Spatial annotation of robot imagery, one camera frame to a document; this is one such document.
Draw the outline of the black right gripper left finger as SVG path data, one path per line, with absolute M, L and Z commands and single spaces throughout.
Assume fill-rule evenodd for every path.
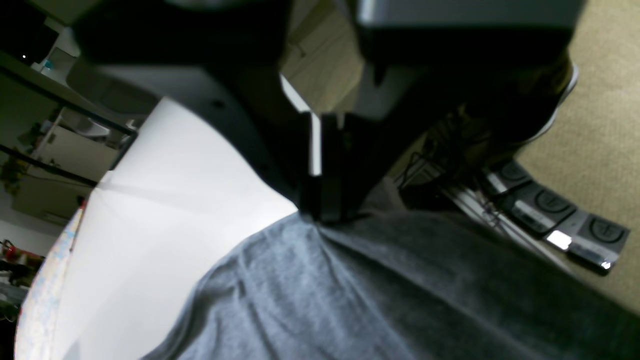
M 99 71 L 183 105 L 304 216 L 336 223 L 344 218 L 339 184 L 313 174 L 319 130 L 281 82 L 292 7 L 290 0 L 100 0 L 71 29 Z

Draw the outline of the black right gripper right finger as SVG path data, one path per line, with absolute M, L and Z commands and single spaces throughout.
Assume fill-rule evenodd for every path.
M 570 91 L 578 0 L 345 0 L 364 61 L 342 125 L 342 218 L 406 148 L 446 120 L 453 157 L 545 132 Z

